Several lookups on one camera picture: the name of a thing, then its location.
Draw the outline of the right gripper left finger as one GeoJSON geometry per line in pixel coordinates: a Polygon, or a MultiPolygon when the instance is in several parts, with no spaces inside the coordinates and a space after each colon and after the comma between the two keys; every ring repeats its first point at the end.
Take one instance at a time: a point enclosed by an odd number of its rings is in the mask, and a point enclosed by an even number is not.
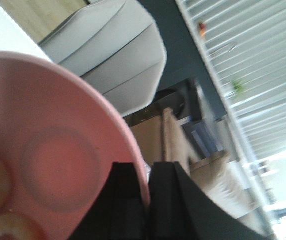
{"type": "Polygon", "coordinates": [[[145,209],[132,163],[113,163],[94,204],[70,240],[144,240],[145,209]]]}

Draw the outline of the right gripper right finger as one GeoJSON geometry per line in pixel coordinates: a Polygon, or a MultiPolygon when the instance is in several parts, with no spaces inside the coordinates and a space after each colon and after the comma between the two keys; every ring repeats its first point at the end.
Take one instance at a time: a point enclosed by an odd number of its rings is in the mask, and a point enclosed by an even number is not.
{"type": "Polygon", "coordinates": [[[236,219],[245,208],[218,191],[205,193],[178,162],[157,162],[151,168],[149,234],[151,240],[268,240],[236,219]]]}

